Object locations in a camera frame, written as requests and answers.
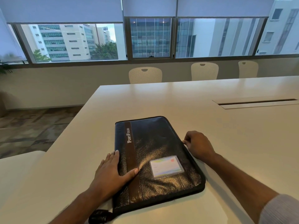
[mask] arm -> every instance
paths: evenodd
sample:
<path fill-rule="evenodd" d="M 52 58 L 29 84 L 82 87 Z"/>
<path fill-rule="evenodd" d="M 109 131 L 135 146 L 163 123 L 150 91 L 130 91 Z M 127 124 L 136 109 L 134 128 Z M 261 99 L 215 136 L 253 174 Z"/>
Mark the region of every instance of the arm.
<path fill-rule="evenodd" d="M 206 163 L 220 176 L 250 218 L 258 224 L 263 208 L 278 193 L 215 153 L 210 141 L 202 133 L 188 131 L 183 143 L 195 158 Z"/>
<path fill-rule="evenodd" d="M 138 169 L 133 169 L 126 175 L 119 176 L 117 171 L 118 161 L 118 150 L 115 153 L 108 153 L 106 159 L 102 160 L 96 170 L 95 178 L 90 187 L 49 224 L 83 224 L 94 210 L 136 176 Z"/>

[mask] roller blind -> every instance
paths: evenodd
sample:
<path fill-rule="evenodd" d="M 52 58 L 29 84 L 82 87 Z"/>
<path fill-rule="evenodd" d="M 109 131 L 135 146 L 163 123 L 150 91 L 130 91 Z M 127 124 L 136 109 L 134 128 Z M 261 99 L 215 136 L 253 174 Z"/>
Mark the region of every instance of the roller blind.
<path fill-rule="evenodd" d="M 173 17 L 176 16 L 176 0 L 123 0 L 123 15 Z"/>
<path fill-rule="evenodd" d="M 178 0 L 178 17 L 268 17 L 274 0 Z"/>
<path fill-rule="evenodd" d="M 122 22 L 121 0 L 0 0 L 9 23 Z"/>
<path fill-rule="evenodd" d="M 13 62 L 26 60 L 25 55 L 11 32 L 0 9 L 0 60 Z"/>

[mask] person's right arm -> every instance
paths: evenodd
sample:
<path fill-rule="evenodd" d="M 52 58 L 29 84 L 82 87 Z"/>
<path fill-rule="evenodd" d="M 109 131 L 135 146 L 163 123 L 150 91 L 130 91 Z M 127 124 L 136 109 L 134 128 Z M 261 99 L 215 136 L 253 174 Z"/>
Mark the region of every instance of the person's right arm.
<path fill-rule="evenodd" d="M 258 224 L 265 205 L 279 194 L 217 154 L 204 134 L 188 131 L 183 143 L 195 158 L 206 163 L 220 176 L 250 218 Z"/>

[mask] person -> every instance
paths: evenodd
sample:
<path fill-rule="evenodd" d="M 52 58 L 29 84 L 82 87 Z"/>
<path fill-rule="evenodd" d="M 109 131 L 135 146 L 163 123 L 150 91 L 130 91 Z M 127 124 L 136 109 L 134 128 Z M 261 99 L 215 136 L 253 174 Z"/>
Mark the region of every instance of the person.
<path fill-rule="evenodd" d="M 299 201 L 277 193 L 238 169 L 214 151 L 204 134 L 188 131 L 183 143 L 196 159 L 206 163 L 221 177 L 255 224 L 299 223 Z M 95 209 L 133 179 L 138 169 L 119 176 L 118 160 L 118 151 L 107 154 L 90 187 L 49 224 L 83 224 Z"/>

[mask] white chair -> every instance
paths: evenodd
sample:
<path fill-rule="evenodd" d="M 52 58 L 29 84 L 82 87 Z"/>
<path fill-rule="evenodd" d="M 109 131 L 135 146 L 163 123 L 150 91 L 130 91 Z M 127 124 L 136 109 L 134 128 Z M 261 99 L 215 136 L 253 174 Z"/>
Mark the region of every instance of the white chair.
<path fill-rule="evenodd" d="M 45 153 L 34 151 L 0 159 L 0 207 Z"/>
<path fill-rule="evenodd" d="M 239 61 L 239 78 L 256 78 L 259 64 L 254 61 Z"/>
<path fill-rule="evenodd" d="M 217 79 L 219 67 L 209 62 L 198 62 L 191 65 L 192 81 Z"/>
<path fill-rule="evenodd" d="M 156 67 L 137 67 L 129 71 L 131 84 L 162 82 L 162 71 Z"/>

